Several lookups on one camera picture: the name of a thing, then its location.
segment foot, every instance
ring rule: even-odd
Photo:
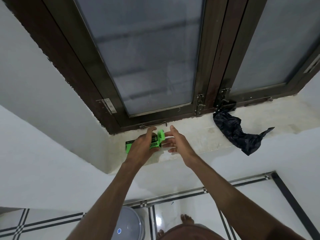
[[[165,234],[165,232],[162,229],[160,229],[160,231],[157,234],[157,238],[162,237],[164,234]]]
[[[181,214],[180,216],[183,224],[194,224],[194,220],[187,214]]]

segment floor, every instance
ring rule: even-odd
[[[298,234],[312,240],[309,233],[313,230],[304,227],[299,220],[301,216],[295,214],[292,204],[283,196],[271,174],[235,180],[231,184]],[[145,223],[145,240],[156,240],[160,229],[166,232],[181,224],[181,214],[188,214],[195,223],[208,227],[226,240],[241,240],[204,188],[127,206],[132,207]],[[37,209],[4,213],[0,215],[0,240],[63,240],[84,216],[84,212]]]

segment person's left hand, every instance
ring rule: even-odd
[[[149,127],[146,134],[139,136],[131,145],[125,162],[132,164],[139,170],[151,157],[152,154],[160,150],[159,147],[150,149],[151,137],[156,127]]]

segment black plastic bag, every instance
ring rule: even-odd
[[[229,114],[234,108],[222,108],[213,114],[213,120],[225,137],[246,155],[254,153],[261,145],[262,138],[272,131],[274,127],[267,129],[259,135],[243,133],[241,119]]]

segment person's right hand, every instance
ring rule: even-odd
[[[168,152],[178,152],[186,164],[187,167],[190,166],[190,163],[195,160],[198,155],[190,146],[186,137],[178,132],[173,125],[170,126],[170,131],[164,133],[166,137],[173,136],[170,138],[166,138],[161,144],[163,148],[169,148]]]

